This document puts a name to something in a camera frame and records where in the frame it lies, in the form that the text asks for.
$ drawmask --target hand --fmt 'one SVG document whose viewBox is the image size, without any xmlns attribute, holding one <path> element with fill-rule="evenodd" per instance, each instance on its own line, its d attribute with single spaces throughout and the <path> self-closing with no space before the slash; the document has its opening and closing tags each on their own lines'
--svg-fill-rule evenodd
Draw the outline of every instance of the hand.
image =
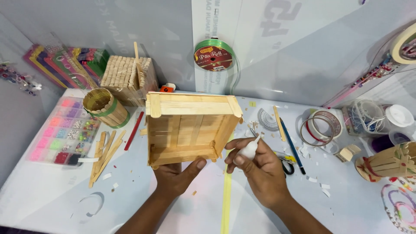
<svg viewBox="0 0 416 234">
<path fill-rule="evenodd" d="M 182 171 L 181 163 L 160 165 L 157 170 L 154 170 L 157 180 L 155 193 L 171 200 L 175 199 L 186 191 L 206 164 L 207 161 L 204 158 L 197 158 L 184 171 Z"/>
<path fill-rule="evenodd" d="M 255 139 L 256 137 L 239 138 L 228 142 L 225 149 L 233 150 L 224 162 L 228 164 L 227 173 L 229 174 L 234 171 L 235 167 L 242 169 L 259 202 L 269 209 L 274 209 L 282 202 L 292 198 L 287 189 L 285 173 L 280 159 L 262 139 L 258 142 L 253 161 L 245 156 L 239 155 L 236 157 L 240 149 Z"/>
</svg>

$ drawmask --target blue pencil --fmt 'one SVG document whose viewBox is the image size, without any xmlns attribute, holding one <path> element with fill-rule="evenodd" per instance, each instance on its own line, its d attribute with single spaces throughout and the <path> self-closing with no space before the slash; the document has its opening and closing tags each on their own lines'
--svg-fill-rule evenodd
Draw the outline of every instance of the blue pencil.
<svg viewBox="0 0 416 234">
<path fill-rule="evenodd" d="M 285 123 L 283 122 L 282 118 L 280 118 L 280 122 L 282 123 L 282 128 L 283 128 L 283 131 L 285 132 L 285 135 L 286 135 L 287 141 L 288 141 L 288 142 L 289 142 L 289 144 L 290 144 L 290 148 L 292 149 L 292 152 L 293 152 L 293 155 L 294 155 L 294 157 L 295 157 L 295 159 L 296 159 L 296 162 L 297 162 L 297 164 L 299 165 L 300 171 L 302 172 L 302 174 L 306 175 L 305 169 L 303 169 L 302 163 L 300 162 L 300 158 L 299 158 L 299 156 L 297 155 L 296 148 L 295 148 L 295 146 L 293 145 L 292 139 L 290 138 L 289 133 L 287 132 L 287 129 L 286 129 Z"/>
</svg>

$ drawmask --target orange tag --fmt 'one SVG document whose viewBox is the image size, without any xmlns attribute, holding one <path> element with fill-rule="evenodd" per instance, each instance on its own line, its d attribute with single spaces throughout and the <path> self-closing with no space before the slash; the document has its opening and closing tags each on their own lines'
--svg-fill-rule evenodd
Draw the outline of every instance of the orange tag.
<svg viewBox="0 0 416 234">
<path fill-rule="evenodd" d="M 162 88 L 160 88 L 159 92 L 173 92 L 173 88 L 167 87 L 167 86 L 162 86 Z"/>
</svg>

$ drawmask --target scissors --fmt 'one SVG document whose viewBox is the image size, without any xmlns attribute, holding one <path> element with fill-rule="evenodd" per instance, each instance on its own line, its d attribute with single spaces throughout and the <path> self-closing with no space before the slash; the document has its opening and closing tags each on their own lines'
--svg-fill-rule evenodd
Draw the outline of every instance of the scissors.
<svg viewBox="0 0 416 234">
<path fill-rule="evenodd" d="M 255 137 L 257 137 L 256 133 L 254 132 L 254 130 L 252 128 L 250 128 L 250 131 Z M 273 152 L 282 161 L 282 167 L 283 167 L 283 171 L 285 172 L 285 178 L 286 178 L 286 174 L 292 175 L 295 172 L 295 167 L 293 166 L 293 164 L 296 163 L 295 158 L 293 156 L 287 155 L 285 153 L 276 152 L 276 151 L 273 151 Z M 287 164 L 289 165 L 290 171 L 286 168 L 283 161 L 287 162 Z"/>
</svg>

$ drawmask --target black scissors handle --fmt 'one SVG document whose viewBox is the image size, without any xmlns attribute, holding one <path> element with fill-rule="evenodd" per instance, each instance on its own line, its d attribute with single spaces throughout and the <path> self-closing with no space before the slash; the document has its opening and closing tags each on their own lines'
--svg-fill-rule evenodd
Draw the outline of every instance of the black scissors handle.
<svg viewBox="0 0 416 234">
<path fill-rule="evenodd" d="M 290 171 L 288 171 L 285 164 L 283 164 L 283 160 L 281 160 L 281 161 L 282 161 L 283 171 L 285 172 L 285 178 L 286 178 L 286 174 L 292 175 L 295 172 L 295 167 L 292 164 L 287 163 L 289 165 L 289 168 L 290 168 Z"/>
</svg>

